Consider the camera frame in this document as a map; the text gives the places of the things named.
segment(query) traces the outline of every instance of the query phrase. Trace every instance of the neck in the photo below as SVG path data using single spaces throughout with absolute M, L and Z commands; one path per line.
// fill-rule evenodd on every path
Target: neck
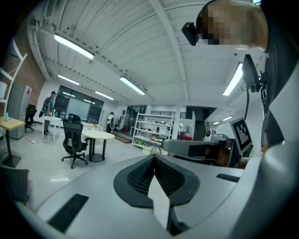
M 266 51 L 268 46 L 268 24 L 263 11 L 260 8 L 255 8 L 254 17 L 256 20 L 256 46 Z

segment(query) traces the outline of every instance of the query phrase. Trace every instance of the black table base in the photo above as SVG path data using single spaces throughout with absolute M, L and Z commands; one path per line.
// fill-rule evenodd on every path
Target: black table base
M 95 154 L 94 153 L 95 147 L 95 139 L 89 140 L 89 155 L 86 156 L 90 162 L 103 162 L 105 160 L 105 148 L 106 148 L 106 140 L 103 143 L 103 153 L 102 154 Z
M 19 161 L 21 160 L 21 157 L 12 155 L 12 153 L 11 153 L 10 143 L 9 143 L 9 130 L 6 130 L 6 142 L 7 142 L 8 156 L 2 162 L 2 164 L 4 164 L 5 166 L 15 168 L 17 166 L 17 164 L 19 163 Z

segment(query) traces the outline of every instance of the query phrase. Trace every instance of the person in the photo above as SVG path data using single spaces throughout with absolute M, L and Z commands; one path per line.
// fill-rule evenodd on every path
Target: person
M 56 96 L 55 91 L 52 91 L 51 96 L 46 99 L 46 104 L 45 104 L 45 109 L 44 109 L 45 116 L 51 116 L 51 114 L 53 112 L 53 107 L 54 107 L 53 100 L 54 100 L 55 96 Z M 43 129 L 44 134 L 49 133 L 49 124 L 50 124 L 50 121 L 45 120 L 45 125 L 44 125 L 44 129 Z
M 266 53 L 267 97 L 260 155 L 284 140 L 269 106 L 291 76 L 299 58 L 295 29 L 291 26 L 291 18 L 295 16 L 293 10 L 288 4 L 280 4 L 275 9 L 269 0 L 263 0 L 261 5 L 213 0 L 204 5 L 196 20 L 197 34 L 208 44 L 234 45 L 236 49 L 259 48 Z M 286 12 L 288 19 L 281 16 Z M 218 165 L 226 166 L 228 155 L 228 149 L 221 148 Z M 244 168 L 247 162 L 240 164 Z
M 110 123 L 111 123 L 111 121 L 113 122 L 113 120 L 114 120 L 114 116 L 113 115 L 114 115 L 114 113 L 111 112 L 110 115 L 107 117 L 107 128 L 106 128 L 106 132 L 107 133 L 111 132 Z

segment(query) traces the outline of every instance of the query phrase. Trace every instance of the ceiling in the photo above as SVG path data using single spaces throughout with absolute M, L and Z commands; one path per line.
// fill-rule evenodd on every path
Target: ceiling
M 56 0 L 43 2 L 33 17 L 40 67 L 99 91 L 119 105 L 195 105 L 225 108 L 241 95 L 223 96 L 245 54 L 258 68 L 264 53 L 200 41 L 191 46 L 181 28 L 196 21 L 207 0 Z M 88 58 L 58 44 L 59 33 L 95 54 Z M 126 75 L 145 96 L 122 83 Z

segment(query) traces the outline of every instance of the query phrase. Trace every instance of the red object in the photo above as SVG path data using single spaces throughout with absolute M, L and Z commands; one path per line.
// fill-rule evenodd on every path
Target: red object
M 191 141 L 192 137 L 178 135 L 178 140 L 188 140 L 188 141 Z

